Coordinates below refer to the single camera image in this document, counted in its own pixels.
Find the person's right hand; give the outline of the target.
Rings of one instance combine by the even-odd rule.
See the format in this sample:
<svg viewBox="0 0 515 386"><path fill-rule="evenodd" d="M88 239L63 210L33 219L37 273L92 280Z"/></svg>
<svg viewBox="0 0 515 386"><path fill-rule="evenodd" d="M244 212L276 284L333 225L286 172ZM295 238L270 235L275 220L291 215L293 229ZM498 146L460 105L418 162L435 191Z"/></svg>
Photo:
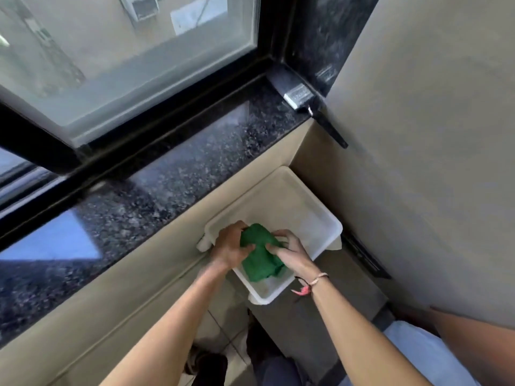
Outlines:
<svg viewBox="0 0 515 386"><path fill-rule="evenodd" d="M275 237L287 240L287 245L282 246L284 253L279 258L297 277L310 284L321 274L320 269L309 257L300 239L293 232L288 229L280 229L272 232L272 234Z"/></svg>

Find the black baseboard strip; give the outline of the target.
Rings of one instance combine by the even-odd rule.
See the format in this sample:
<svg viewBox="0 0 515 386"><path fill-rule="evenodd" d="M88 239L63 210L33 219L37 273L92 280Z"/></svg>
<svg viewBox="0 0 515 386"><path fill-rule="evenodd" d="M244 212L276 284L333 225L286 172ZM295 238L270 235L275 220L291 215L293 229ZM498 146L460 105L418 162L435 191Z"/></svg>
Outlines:
<svg viewBox="0 0 515 386"><path fill-rule="evenodd" d="M347 228L342 233L342 241L354 258L377 279L391 280L391 275L379 263L379 261L368 251L362 242Z"/></svg>

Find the black-handled window squeegee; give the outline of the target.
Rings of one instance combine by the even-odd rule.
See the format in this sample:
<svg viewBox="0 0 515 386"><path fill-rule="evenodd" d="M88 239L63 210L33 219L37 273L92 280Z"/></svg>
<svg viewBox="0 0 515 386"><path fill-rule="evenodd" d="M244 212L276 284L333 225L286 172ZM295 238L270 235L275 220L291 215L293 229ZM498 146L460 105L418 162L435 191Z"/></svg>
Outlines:
<svg viewBox="0 0 515 386"><path fill-rule="evenodd" d="M286 102L295 110L305 110L319 126L321 126L332 139L343 149L348 148L348 143L340 135L331 121L321 111L321 101L303 84L299 84L282 94Z"/></svg>

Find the white outdoor air conditioner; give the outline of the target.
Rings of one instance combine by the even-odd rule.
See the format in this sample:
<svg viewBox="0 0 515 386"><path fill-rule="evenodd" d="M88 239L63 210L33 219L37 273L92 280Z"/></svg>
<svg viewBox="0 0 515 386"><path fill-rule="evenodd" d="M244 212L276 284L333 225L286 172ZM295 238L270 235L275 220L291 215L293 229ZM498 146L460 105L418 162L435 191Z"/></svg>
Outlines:
<svg viewBox="0 0 515 386"><path fill-rule="evenodd" d="M153 18L159 13L158 0L120 0L133 22Z"/></svg>

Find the black window frame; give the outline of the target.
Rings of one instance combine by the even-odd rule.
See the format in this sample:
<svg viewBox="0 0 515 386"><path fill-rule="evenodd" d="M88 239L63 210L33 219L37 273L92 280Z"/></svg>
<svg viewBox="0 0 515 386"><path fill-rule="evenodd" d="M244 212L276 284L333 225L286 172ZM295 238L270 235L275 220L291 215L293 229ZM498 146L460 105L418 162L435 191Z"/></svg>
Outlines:
<svg viewBox="0 0 515 386"><path fill-rule="evenodd" d="M74 207L102 182L126 179L180 144L209 129L217 118L248 101L256 107L243 131L250 150L290 133L307 115L297 115L265 78L289 46L295 10L301 0L261 0L258 47L182 92L132 117L73 151L43 131L0 96L0 147L65 178L0 218L0 251Z"/></svg>

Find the person's left hand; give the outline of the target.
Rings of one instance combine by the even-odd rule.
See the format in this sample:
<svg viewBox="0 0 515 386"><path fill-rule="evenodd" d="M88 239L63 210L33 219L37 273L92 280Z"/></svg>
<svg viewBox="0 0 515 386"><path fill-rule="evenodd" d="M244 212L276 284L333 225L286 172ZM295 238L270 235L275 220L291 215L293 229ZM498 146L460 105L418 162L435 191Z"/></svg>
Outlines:
<svg viewBox="0 0 515 386"><path fill-rule="evenodd" d="M238 267L248 256L240 255L241 234L247 228L243 221L237 221L219 232L210 253L209 270L218 274L227 273Z"/></svg>

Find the light blue garment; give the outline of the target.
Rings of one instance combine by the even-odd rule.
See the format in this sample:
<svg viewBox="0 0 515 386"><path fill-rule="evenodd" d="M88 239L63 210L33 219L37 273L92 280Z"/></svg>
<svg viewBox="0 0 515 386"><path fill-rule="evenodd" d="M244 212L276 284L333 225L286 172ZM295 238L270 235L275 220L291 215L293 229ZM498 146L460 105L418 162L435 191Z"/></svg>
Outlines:
<svg viewBox="0 0 515 386"><path fill-rule="evenodd" d="M404 321L393 322L384 334L434 386L481 386L434 334Z"/></svg>

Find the person's right forearm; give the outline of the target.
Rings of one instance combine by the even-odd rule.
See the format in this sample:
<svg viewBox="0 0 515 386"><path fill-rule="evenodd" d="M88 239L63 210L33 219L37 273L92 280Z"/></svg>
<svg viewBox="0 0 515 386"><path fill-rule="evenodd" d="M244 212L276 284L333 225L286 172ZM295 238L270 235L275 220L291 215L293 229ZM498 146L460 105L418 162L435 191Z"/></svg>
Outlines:
<svg viewBox="0 0 515 386"><path fill-rule="evenodd" d="M375 325L321 273L300 291L311 294L353 386L432 386Z"/></svg>

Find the dark blue jeans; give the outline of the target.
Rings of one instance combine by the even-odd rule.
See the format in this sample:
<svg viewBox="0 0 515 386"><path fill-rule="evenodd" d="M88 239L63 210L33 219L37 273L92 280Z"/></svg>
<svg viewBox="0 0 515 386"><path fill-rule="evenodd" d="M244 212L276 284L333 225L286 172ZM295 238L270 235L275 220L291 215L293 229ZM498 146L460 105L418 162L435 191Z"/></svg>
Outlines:
<svg viewBox="0 0 515 386"><path fill-rule="evenodd" d="M258 322L248 327L246 353L257 386L308 385L308 378L301 372L294 359L282 354Z"/></svg>

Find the black granite window sill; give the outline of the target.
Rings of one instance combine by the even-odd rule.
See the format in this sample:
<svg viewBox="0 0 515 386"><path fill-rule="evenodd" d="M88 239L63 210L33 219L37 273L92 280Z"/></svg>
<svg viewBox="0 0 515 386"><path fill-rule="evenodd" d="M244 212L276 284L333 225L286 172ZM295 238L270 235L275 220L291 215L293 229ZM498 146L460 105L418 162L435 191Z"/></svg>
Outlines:
<svg viewBox="0 0 515 386"><path fill-rule="evenodd" d="M0 242L0 349L307 119L262 77Z"/></svg>

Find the white plastic tub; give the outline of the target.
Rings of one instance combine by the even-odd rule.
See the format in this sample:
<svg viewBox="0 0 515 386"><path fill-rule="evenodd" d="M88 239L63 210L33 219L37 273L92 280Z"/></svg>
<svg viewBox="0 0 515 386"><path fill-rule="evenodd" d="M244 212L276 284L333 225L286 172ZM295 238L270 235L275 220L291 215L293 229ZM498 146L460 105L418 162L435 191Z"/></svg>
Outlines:
<svg viewBox="0 0 515 386"><path fill-rule="evenodd" d="M214 244L219 231L236 221L243 221L247 226L258 223L269 232L289 229L312 260L324 251L342 247L343 225L287 166L277 168L209 220L198 245ZM278 277L257 283L248 280L242 264L234 271L254 305L270 304L295 278L288 267Z"/></svg>

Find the green cloth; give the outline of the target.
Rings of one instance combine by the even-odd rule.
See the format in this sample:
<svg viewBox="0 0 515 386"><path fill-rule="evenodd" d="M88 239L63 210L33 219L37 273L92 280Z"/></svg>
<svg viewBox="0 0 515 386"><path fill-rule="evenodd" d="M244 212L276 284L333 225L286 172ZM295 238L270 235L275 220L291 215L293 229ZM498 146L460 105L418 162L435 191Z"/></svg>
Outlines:
<svg viewBox="0 0 515 386"><path fill-rule="evenodd" d="M267 244L283 247L282 243L261 224L254 223L241 232L240 247L254 245L253 250L242 261L243 270L251 283L278 277L286 269L280 258L267 250Z"/></svg>

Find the person's left forearm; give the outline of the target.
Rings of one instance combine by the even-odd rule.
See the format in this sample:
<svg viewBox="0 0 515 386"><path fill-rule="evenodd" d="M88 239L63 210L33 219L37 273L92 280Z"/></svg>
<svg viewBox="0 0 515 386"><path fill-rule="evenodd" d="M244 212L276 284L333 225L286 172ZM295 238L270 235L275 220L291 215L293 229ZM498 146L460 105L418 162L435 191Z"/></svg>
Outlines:
<svg viewBox="0 0 515 386"><path fill-rule="evenodd" d="M100 386L177 386L197 329L229 271L210 262Z"/></svg>

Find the dark shoe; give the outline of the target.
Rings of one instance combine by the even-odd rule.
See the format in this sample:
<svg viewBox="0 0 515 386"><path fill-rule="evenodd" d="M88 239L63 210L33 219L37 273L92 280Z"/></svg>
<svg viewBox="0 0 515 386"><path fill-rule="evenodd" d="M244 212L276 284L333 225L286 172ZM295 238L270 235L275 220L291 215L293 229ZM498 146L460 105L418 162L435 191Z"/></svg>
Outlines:
<svg viewBox="0 0 515 386"><path fill-rule="evenodd" d="M188 353L183 373L194 376L192 386L224 386L227 369L226 355L194 344Z"/></svg>

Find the glass window pane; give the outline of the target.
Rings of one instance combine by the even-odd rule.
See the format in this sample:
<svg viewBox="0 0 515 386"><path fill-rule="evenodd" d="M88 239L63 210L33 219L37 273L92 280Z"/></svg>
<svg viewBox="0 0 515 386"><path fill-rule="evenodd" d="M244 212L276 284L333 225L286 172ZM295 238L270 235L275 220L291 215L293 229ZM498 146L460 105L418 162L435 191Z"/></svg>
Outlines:
<svg viewBox="0 0 515 386"><path fill-rule="evenodd" d="M78 148L257 46L261 0L0 0L0 97Z"/></svg>

